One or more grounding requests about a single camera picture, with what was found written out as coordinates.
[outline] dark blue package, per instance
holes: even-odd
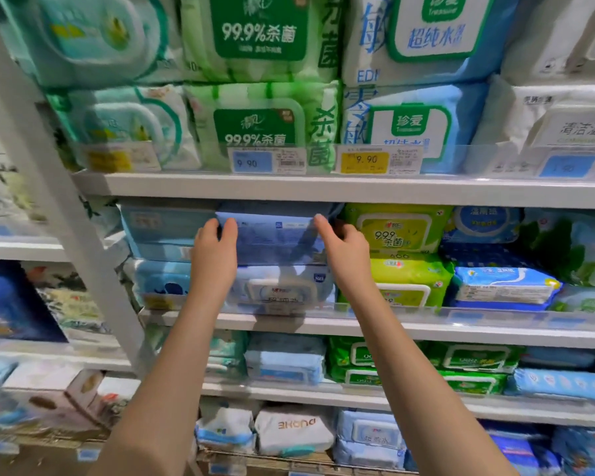
[[[446,296],[451,307],[546,310],[562,283],[497,244],[443,244],[454,262]]]
[[[66,342],[55,319],[16,261],[0,261],[0,337]]]

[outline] white package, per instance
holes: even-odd
[[[255,428],[261,455],[306,455],[326,451],[335,442],[333,410],[326,406],[266,408],[258,414]]]
[[[534,1],[502,76],[516,85],[595,83],[595,0]]]
[[[257,400],[201,398],[200,419],[196,423],[198,444],[253,454],[256,448],[254,418],[260,406],[261,402]]]
[[[595,85],[512,86],[494,75],[471,143],[467,173],[554,176],[556,157],[582,157],[575,177],[592,175]]]

